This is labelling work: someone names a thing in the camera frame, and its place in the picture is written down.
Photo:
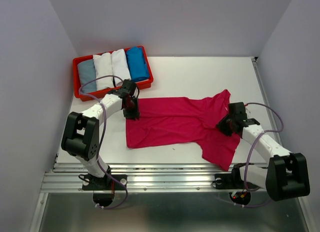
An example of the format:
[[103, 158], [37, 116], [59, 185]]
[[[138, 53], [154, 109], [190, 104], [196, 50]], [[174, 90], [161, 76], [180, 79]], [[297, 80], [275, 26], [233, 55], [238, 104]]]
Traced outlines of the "pink t-shirt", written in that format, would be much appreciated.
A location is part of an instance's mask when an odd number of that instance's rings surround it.
[[130, 149], [194, 142], [202, 158], [227, 171], [240, 137], [222, 134], [216, 125], [227, 115], [230, 92], [195, 100], [187, 97], [143, 98], [140, 117], [127, 120], [126, 145]]

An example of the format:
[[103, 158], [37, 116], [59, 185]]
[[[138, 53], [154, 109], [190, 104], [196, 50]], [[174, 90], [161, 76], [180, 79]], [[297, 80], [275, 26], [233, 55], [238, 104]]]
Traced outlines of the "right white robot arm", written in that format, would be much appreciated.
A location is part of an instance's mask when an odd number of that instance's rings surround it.
[[256, 150], [267, 163], [259, 167], [247, 159], [234, 165], [231, 172], [214, 176], [214, 188], [231, 190], [229, 196], [234, 203], [248, 205], [250, 193], [259, 189], [266, 190], [273, 201], [310, 194], [305, 156], [282, 147], [256, 119], [248, 118], [246, 104], [230, 103], [227, 115], [216, 127], [226, 136], [239, 135], [251, 145], [249, 153]]

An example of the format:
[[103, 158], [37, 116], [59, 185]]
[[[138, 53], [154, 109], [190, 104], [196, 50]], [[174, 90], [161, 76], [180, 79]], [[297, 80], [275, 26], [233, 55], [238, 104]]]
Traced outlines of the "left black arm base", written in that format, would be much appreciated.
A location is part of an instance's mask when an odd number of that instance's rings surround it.
[[80, 174], [78, 178], [82, 181], [84, 191], [124, 191], [122, 184], [119, 184], [106, 175], [103, 178], [94, 177], [91, 174]]

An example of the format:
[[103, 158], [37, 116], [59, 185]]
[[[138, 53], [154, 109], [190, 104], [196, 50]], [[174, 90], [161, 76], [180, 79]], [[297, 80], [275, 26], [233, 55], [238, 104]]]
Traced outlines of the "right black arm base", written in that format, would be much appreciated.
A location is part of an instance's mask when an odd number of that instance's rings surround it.
[[231, 172], [216, 173], [211, 186], [216, 189], [244, 189], [246, 191], [248, 188], [249, 192], [259, 190], [256, 184], [249, 182], [249, 178], [247, 178], [246, 186], [243, 179], [241, 179], [240, 169], [245, 169], [245, 165], [245, 163], [238, 163], [233, 166]]

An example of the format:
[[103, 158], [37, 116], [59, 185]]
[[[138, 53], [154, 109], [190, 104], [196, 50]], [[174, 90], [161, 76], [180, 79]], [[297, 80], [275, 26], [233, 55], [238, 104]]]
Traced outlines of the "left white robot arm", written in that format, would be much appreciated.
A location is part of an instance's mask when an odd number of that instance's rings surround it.
[[107, 119], [121, 110], [125, 119], [139, 119], [139, 94], [135, 82], [124, 80], [120, 88], [110, 90], [87, 110], [71, 112], [67, 117], [61, 148], [81, 162], [101, 189], [110, 186], [111, 176], [107, 174], [108, 165], [99, 155], [104, 137], [100, 136], [100, 126], [103, 125], [105, 133]]

